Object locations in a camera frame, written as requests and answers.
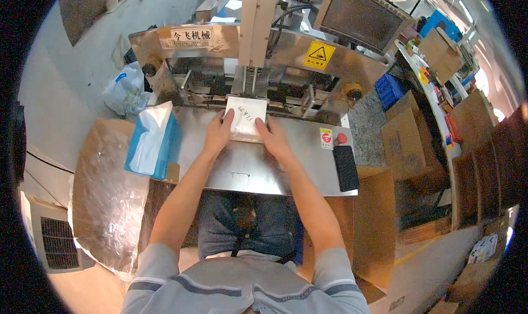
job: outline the tissue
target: tissue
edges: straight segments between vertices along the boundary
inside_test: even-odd
[[[146,131],[141,134],[134,158],[130,161],[129,167],[132,171],[146,175],[154,174],[171,112],[172,101],[168,101],[139,113],[139,119]]]
[[[225,112],[227,113],[229,109],[234,110],[230,139],[235,141],[262,142],[255,128],[255,119],[260,118],[265,121],[267,107],[268,102],[265,100],[228,97]]]

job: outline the black phone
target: black phone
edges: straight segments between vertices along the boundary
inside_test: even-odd
[[[360,179],[358,170],[356,169],[352,147],[335,146],[332,152],[334,154],[335,168],[339,180],[339,190],[341,192],[349,192],[359,189]]]

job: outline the yellow warning sign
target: yellow warning sign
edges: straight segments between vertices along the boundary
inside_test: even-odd
[[[304,63],[302,65],[325,70],[326,65],[330,61],[334,51],[335,47],[313,41],[310,45],[310,48],[308,49],[308,53],[306,54]]]

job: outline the jeans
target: jeans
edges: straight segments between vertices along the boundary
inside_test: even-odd
[[[233,209],[244,194],[218,192],[205,189],[198,212],[198,255],[200,260],[208,255],[232,251],[237,238],[245,234],[236,223]],[[249,238],[244,238],[239,250],[284,257],[294,251],[295,210],[293,197],[256,195],[253,226]]]

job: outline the air vent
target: air vent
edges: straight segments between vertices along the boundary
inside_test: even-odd
[[[77,249],[67,221],[41,217],[42,240],[50,269],[79,267]]]

